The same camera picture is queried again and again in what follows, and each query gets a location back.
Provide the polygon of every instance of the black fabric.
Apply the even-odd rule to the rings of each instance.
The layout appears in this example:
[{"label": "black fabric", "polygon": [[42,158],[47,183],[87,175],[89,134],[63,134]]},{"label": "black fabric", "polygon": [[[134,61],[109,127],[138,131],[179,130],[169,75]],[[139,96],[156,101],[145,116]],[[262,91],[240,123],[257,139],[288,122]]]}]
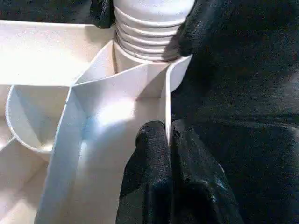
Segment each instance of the black fabric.
[{"label": "black fabric", "polygon": [[172,188],[165,127],[152,121],[139,130],[136,150],[125,167],[116,223],[169,223]]},{"label": "black fabric", "polygon": [[95,25],[100,28],[110,28],[114,23],[113,0],[92,0],[90,12],[95,19]]},{"label": "black fabric", "polygon": [[181,120],[172,124],[172,167],[175,219],[179,224],[242,224],[234,194],[225,174]]},{"label": "black fabric", "polygon": [[299,223],[296,126],[234,118],[192,127],[225,170],[245,223]]}]

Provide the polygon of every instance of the white plastic tray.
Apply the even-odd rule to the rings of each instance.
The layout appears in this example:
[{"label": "white plastic tray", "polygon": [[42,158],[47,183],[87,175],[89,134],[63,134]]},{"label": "white plastic tray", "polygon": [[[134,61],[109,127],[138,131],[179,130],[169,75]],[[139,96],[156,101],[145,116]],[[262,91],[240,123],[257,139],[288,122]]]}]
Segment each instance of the white plastic tray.
[{"label": "white plastic tray", "polygon": [[[4,90],[8,95],[8,126],[14,138],[3,149],[24,151],[28,157],[24,156],[24,163],[29,161],[30,167],[36,164],[28,168],[31,175],[36,173],[31,170],[39,170],[37,167],[43,167],[50,158],[35,223],[115,223],[123,170],[135,149],[138,129],[148,121],[161,120],[170,137],[170,93],[181,83],[191,57],[171,63],[136,59],[113,40],[114,28],[3,22],[0,30],[15,39],[10,46],[2,46],[5,51],[0,51],[0,58],[10,54],[10,48],[18,52],[14,45],[19,43],[32,52],[23,53],[17,62],[26,57],[31,57],[32,66],[36,58],[40,63],[40,58],[47,61],[31,73],[30,69],[19,69],[18,75],[6,67],[12,77],[5,81],[14,85],[10,92],[8,87]],[[30,42],[31,38],[40,42]],[[57,55],[47,54],[52,50]],[[1,133],[10,134],[3,124]],[[26,169],[19,168],[27,163],[23,165],[22,158],[14,156],[15,163],[21,165],[7,170],[8,175],[10,171],[16,178],[23,175]],[[0,194],[6,195],[5,188]],[[32,218],[37,206],[31,212],[29,207],[26,204],[22,208],[23,214]],[[13,212],[3,214],[8,223],[14,219]]]}]

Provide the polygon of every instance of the white plastic part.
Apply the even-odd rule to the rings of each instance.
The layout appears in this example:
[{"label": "white plastic part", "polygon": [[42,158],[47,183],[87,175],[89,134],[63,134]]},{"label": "white plastic part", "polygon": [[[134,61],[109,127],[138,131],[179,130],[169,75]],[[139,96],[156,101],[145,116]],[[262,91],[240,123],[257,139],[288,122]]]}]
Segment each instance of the white plastic part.
[{"label": "white plastic part", "polygon": [[140,23],[178,25],[185,21],[195,0],[114,0],[114,6]]},{"label": "white plastic part", "polygon": [[0,148],[0,224],[33,223],[45,177],[45,161],[16,139]]},{"label": "white plastic part", "polygon": [[[9,140],[11,133],[3,124],[10,135],[5,137],[0,129],[5,143],[0,149],[0,203],[7,204],[5,210],[0,207],[0,224],[33,223],[46,174],[36,224],[115,223],[123,169],[135,149],[137,131],[148,121],[160,120],[170,140],[171,91],[182,81],[191,57],[173,62],[142,60],[124,51],[112,35],[108,38],[111,30],[97,32],[92,26],[91,41],[84,35],[86,27],[80,25],[0,24],[5,36],[12,38],[7,47],[0,46],[4,53],[10,48],[17,53],[15,43],[28,56],[44,55],[54,62],[37,79],[21,66],[18,74],[11,74],[10,81],[16,85],[10,93],[10,86],[0,86],[0,109],[4,115],[8,94],[6,116],[15,136]],[[76,67],[76,60],[67,63],[65,77],[60,68],[50,68],[60,64],[53,55],[47,57],[42,46],[60,49],[65,57],[78,56],[76,50],[81,49],[80,54],[90,57],[84,66]],[[17,55],[14,63],[22,65],[23,57]],[[76,74],[70,66],[76,67]],[[40,69],[33,72],[41,74]],[[49,149],[53,145],[52,153],[45,149],[47,143]],[[40,156],[51,156],[47,173]]]},{"label": "white plastic part", "polygon": [[0,84],[69,86],[113,35],[113,27],[0,20]]},{"label": "white plastic part", "polygon": [[132,4],[130,0],[114,0],[119,44],[144,60],[169,61],[179,57],[176,35],[194,2],[143,0]]},{"label": "white plastic part", "polygon": [[[114,51],[123,53],[116,43]],[[101,58],[80,78],[86,82],[70,91],[36,224],[115,223],[123,169],[139,128],[161,120],[170,138],[169,63],[141,63],[107,76],[97,72]]]},{"label": "white plastic part", "polygon": [[6,105],[8,126],[17,140],[48,160],[68,87],[12,86]]}]

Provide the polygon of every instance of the gloved hand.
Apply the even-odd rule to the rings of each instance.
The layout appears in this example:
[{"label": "gloved hand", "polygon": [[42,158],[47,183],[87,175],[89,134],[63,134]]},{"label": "gloved hand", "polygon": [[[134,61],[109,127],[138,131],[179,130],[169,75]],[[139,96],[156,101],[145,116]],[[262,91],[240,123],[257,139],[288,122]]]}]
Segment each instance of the gloved hand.
[{"label": "gloved hand", "polygon": [[202,50],[234,10],[233,0],[196,0],[179,33],[179,51],[188,56]]},{"label": "gloved hand", "polygon": [[116,224],[167,224],[172,203],[171,155],[164,124],[141,127],[124,170]]},{"label": "gloved hand", "polygon": [[224,171],[194,130],[172,124],[172,175],[178,224],[242,224]]}]

